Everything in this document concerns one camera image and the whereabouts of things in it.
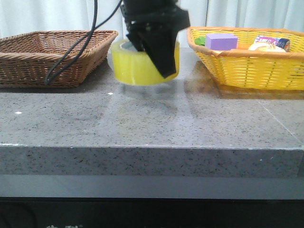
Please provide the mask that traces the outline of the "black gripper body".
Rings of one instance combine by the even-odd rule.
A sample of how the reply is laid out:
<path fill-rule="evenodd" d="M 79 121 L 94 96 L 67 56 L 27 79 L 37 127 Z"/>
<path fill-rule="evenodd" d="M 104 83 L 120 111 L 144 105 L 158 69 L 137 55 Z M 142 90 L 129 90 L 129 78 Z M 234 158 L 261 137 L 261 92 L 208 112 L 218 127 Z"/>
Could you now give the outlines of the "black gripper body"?
<path fill-rule="evenodd" d="M 190 26 L 188 11 L 176 0 L 124 0 L 120 9 L 129 34 L 179 32 Z"/>

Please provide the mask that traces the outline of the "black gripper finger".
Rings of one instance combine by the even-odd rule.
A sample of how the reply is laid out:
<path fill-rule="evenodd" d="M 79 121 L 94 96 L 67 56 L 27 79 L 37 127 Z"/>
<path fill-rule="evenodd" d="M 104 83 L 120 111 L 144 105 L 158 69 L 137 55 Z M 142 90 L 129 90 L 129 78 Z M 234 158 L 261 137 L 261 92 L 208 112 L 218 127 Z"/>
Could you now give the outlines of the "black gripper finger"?
<path fill-rule="evenodd" d="M 176 73 L 175 43 L 177 33 L 171 29 L 141 31 L 138 33 L 145 52 L 163 78 Z"/>
<path fill-rule="evenodd" d="M 127 34 L 128 39 L 137 51 L 145 51 L 143 32 L 143 28 L 133 28 L 129 30 Z"/>

